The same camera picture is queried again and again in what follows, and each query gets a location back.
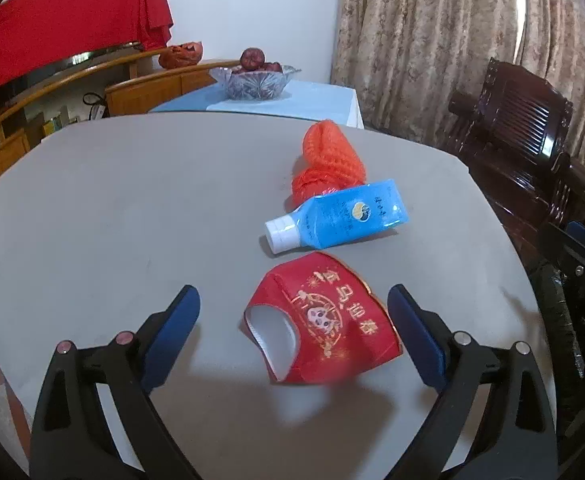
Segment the apple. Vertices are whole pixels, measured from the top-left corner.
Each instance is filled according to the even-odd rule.
[[[266,55],[260,48],[247,48],[241,55],[240,62],[243,68],[252,72],[261,69],[266,62]]]
[[[281,63],[275,61],[274,63],[266,63],[266,65],[268,65],[268,68],[266,68],[265,70],[268,70],[268,72],[283,72],[284,69],[282,69],[282,65]]]

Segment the white bottle cap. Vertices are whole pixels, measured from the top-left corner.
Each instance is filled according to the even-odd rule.
[[[301,246],[297,222],[285,215],[266,222],[266,237],[273,254],[283,253]]]

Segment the orange decoration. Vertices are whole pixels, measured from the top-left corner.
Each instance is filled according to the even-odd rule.
[[[204,45],[201,41],[191,41],[183,45],[171,46],[170,51],[159,56],[159,64],[169,70],[182,66],[196,65],[204,57]]]
[[[366,169],[348,139],[333,121],[310,126],[303,137],[309,168],[292,181],[292,199],[299,206],[313,196],[366,183]]]

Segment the gray table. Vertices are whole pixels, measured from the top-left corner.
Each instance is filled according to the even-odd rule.
[[[58,341],[104,344],[191,283],[201,316],[152,400],[200,474],[384,478],[435,399],[410,357],[350,388],[277,386],[239,328],[263,275],[301,254],[274,258],[262,235],[285,211],[310,124],[211,112],[81,123],[0,177],[0,366],[31,415]],[[411,221],[329,252],[381,298],[405,284],[451,330],[493,346],[527,340],[553,392],[530,284],[467,169],[426,146],[344,131],[370,181],[395,179]],[[450,463],[477,424],[474,412]]]

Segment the beige curtain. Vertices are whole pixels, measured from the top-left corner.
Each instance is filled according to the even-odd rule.
[[[332,82],[365,121],[430,145],[455,88],[478,95],[491,56],[514,59],[515,0],[343,0]]]
[[[585,0],[527,0],[517,58],[575,105],[567,146],[585,164]]]

